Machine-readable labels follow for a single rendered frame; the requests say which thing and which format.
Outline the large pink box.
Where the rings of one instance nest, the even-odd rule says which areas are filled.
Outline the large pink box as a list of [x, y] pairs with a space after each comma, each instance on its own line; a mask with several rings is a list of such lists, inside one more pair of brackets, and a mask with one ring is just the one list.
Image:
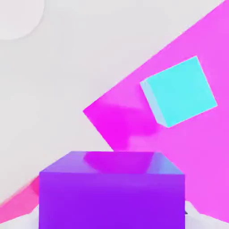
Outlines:
[[29, 214], [39, 201], [39, 176], [0, 204], [0, 224]]

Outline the small cyan cube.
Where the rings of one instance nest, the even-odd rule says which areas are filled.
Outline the small cyan cube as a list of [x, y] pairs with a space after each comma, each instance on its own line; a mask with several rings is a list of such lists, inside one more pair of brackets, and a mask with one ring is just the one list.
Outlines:
[[172, 127], [217, 107], [197, 56], [140, 82], [156, 122]]

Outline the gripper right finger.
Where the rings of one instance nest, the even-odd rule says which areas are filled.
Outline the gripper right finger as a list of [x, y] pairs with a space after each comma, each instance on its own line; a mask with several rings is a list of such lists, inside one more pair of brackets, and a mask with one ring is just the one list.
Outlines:
[[229, 229], [229, 223], [200, 214], [191, 202], [185, 201], [185, 229]]

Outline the small purple cube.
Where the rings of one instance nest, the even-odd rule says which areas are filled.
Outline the small purple cube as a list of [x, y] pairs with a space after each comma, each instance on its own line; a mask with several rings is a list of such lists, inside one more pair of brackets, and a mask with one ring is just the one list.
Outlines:
[[70, 152], [39, 173], [39, 229], [185, 229], [185, 175], [162, 153]]

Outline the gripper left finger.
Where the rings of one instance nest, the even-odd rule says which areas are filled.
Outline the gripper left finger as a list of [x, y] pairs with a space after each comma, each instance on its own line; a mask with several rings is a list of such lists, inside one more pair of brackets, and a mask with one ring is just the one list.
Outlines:
[[0, 229], [38, 229], [39, 205], [29, 214], [25, 214], [0, 224]]

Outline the large magenta box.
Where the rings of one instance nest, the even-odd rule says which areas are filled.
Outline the large magenta box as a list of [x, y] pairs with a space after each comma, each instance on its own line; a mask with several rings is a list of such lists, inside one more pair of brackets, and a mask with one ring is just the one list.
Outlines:
[[[174, 127], [159, 125], [140, 87], [197, 56], [217, 107]], [[186, 176], [186, 199], [229, 223], [229, 0], [199, 20], [84, 109], [114, 151], [156, 151]]]

